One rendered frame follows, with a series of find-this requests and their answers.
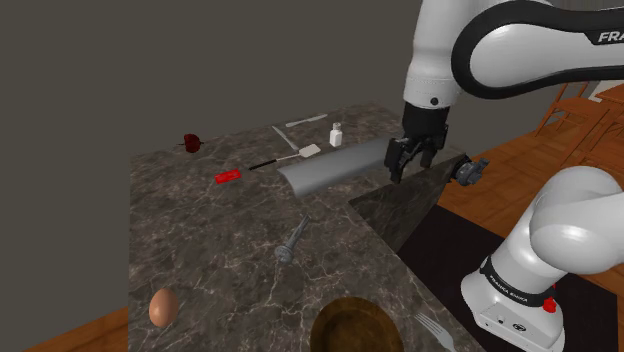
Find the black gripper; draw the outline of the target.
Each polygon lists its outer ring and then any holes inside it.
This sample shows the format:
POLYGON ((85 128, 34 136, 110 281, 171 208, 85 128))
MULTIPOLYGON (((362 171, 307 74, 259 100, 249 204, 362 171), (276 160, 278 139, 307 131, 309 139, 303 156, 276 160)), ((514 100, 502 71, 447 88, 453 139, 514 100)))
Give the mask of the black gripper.
POLYGON ((391 138, 388 142, 384 166, 390 172, 390 180, 399 184, 403 171, 421 151, 420 166, 430 168, 437 152, 444 147, 448 133, 449 108, 426 109, 405 103, 402 117, 404 138, 391 138))

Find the grey curved panel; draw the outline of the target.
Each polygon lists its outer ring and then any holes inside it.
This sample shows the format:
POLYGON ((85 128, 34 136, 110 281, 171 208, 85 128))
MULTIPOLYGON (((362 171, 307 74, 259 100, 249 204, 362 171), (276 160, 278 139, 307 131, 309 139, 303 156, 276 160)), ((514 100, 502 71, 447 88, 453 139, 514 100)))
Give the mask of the grey curved panel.
POLYGON ((389 137, 332 151, 278 169, 297 198, 324 190, 370 169, 382 168, 389 137))

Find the dark robot stand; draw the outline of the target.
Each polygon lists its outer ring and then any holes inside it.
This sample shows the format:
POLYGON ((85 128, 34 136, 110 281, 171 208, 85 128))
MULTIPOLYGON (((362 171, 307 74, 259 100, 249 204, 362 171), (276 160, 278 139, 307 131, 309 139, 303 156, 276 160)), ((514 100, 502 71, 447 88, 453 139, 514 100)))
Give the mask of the dark robot stand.
MULTIPOLYGON (((398 251, 400 259, 486 352, 523 352, 479 328, 463 301, 460 283, 503 238, 434 206, 398 251)), ((568 274, 556 284, 564 316, 564 352, 624 352, 618 340, 616 295, 568 274)))

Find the silver butter knife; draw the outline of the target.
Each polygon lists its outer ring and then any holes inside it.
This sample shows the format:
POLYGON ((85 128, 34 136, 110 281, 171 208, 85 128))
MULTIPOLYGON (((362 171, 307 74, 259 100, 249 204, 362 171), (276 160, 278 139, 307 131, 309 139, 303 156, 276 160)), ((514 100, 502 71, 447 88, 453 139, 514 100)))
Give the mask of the silver butter knife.
POLYGON ((321 119, 326 118, 327 116, 328 116, 328 114, 319 114, 319 115, 316 115, 316 116, 313 116, 313 117, 309 117, 309 118, 306 118, 306 119, 302 119, 302 120, 298 120, 298 121, 288 122, 288 123, 286 123, 284 126, 285 126, 286 128, 291 128, 291 127, 297 126, 297 125, 299 125, 299 124, 303 124, 303 123, 309 123, 309 122, 318 121, 318 120, 321 120, 321 119))

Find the grey metal kitchen tool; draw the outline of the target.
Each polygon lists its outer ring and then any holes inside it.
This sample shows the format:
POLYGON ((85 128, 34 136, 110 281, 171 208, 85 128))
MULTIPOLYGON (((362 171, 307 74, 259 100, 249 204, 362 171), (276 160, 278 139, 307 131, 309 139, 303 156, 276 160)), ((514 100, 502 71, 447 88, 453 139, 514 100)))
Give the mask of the grey metal kitchen tool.
POLYGON ((294 247, 301 238, 301 235, 310 221, 310 216, 305 215, 289 239, 274 250, 274 255, 280 263, 291 263, 294 257, 294 247))

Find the wooden chair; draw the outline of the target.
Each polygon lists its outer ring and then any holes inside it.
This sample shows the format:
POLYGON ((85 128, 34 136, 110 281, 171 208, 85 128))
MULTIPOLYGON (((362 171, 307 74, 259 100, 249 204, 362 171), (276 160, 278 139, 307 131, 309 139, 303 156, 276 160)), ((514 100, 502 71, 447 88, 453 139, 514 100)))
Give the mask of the wooden chair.
POLYGON ((609 112, 609 108, 605 104, 583 97, 583 93, 586 91, 588 85, 588 82, 563 84, 533 133, 533 136, 537 137, 546 127, 548 121, 551 118, 555 118, 557 120, 557 123, 555 124, 556 130, 558 130, 564 123, 570 123, 580 128, 577 135, 569 144, 569 147, 572 150, 575 150, 609 112), (579 90, 576 95, 564 98, 564 93, 569 87, 578 87, 579 90))

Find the silver fork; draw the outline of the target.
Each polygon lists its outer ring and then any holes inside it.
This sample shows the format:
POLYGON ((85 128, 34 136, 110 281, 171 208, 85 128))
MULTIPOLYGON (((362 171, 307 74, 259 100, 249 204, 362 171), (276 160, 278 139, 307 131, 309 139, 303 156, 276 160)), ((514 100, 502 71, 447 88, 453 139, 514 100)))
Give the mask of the silver fork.
POLYGON ((439 323, 428 316, 417 313, 415 318, 426 328, 448 352, 457 352, 454 346, 454 339, 450 333, 444 329, 439 323))

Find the brown wooden bowl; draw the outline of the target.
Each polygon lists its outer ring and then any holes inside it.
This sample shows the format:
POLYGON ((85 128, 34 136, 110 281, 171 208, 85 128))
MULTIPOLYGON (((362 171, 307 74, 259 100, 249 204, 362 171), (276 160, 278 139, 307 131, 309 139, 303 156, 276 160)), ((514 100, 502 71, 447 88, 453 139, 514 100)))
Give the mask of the brown wooden bowl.
POLYGON ((333 300, 317 315, 310 352, 405 352, 393 320, 375 303, 348 296, 333 300))

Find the brown egg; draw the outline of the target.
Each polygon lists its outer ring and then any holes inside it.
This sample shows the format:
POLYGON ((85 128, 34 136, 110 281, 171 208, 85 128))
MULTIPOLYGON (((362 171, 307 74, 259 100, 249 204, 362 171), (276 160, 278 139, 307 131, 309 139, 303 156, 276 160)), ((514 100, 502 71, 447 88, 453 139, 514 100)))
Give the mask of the brown egg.
POLYGON ((165 328, 176 319, 178 311, 179 302, 176 294, 170 288, 162 288, 150 301, 149 318, 155 326, 165 328))

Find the black handled white spatula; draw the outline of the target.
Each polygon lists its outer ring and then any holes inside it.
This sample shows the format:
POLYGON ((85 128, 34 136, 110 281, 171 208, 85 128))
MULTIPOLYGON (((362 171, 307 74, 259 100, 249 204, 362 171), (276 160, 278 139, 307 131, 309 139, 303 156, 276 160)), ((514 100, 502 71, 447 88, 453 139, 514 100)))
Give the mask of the black handled white spatula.
POLYGON ((264 167, 264 166, 267 166, 267 165, 270 165, 270 164, 273 164, 273 163, 276 163, 276 162, 279 162, 279 161, 283 161, 283 160, 286 160, 286 159, 291 159, 291 158, 296 158, 296 157, 308 158, 310 156, 313 156, 313 155, 319 153, 320 151, 321 151, 321 149, 316 144, 310 144, 310 145, 308 145, 306 147, 303 147, 303 148, 299 149, 296 154, 285 156, 285 157, 280 157, 280 158, 275 158, 275 159, 272 159, 272 160, 268 160, 268 161, 262 162, 262 163, 257 164, 257 165, 253 165, 253 166, 249 167, 249 170, 255 170, 255 169, 258 169, 258 168, 261 168, 261 167, 264 167))

